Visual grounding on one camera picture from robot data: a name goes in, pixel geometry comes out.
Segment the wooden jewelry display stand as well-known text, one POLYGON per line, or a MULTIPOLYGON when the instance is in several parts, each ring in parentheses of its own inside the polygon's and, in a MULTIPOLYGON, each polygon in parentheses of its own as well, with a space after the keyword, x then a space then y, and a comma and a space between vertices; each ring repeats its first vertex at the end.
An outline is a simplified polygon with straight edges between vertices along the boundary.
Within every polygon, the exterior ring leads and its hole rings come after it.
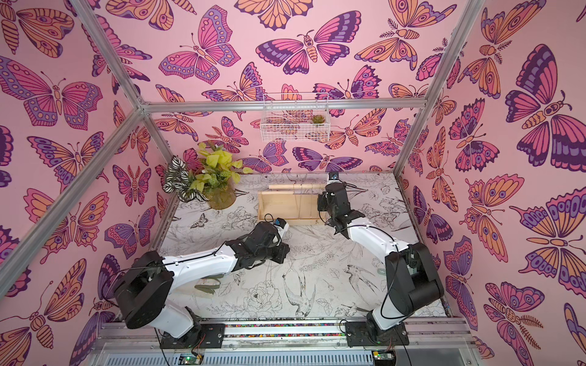
POLYGON ((325 184, 270 185, 258 194, 258 221, 284 219, 290 226, 320 225, 330 216, 318 210, 318 196, 325 184))

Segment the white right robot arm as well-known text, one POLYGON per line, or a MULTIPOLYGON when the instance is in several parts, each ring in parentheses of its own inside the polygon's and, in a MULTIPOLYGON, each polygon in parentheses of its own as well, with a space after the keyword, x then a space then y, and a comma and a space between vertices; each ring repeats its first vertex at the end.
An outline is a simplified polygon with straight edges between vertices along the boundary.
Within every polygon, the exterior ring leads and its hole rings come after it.
POLYGON ((400 325, 417 310, 444 296, 445 290, 430 250, 422 243, 397 239, 351 207, 346 188, 336 173, 329 174, 317 209, 329 214, 326 225, 336 234, 360 244, 385 264, 387 288, 381 304, 366 315, 366 329, 374 343, 401 333, 400 325))

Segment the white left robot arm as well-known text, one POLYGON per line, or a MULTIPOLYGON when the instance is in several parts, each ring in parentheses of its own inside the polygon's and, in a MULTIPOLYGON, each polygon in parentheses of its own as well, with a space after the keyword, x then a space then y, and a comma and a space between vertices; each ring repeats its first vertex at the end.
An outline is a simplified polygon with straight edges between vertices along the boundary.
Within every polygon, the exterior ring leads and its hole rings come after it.
POLYGON ((197 345, 203 338, 201 319, 189 307, 173 303, 170 294, 203 278, 251 270, 267 261, 282 264, 290 252, 283 242, 288 229, 288 223, 277 218, 259 222, 251 232, 216 249, 187 256, 144 254, 112 287, 125 326, 149 326, 171 343, 197 345))

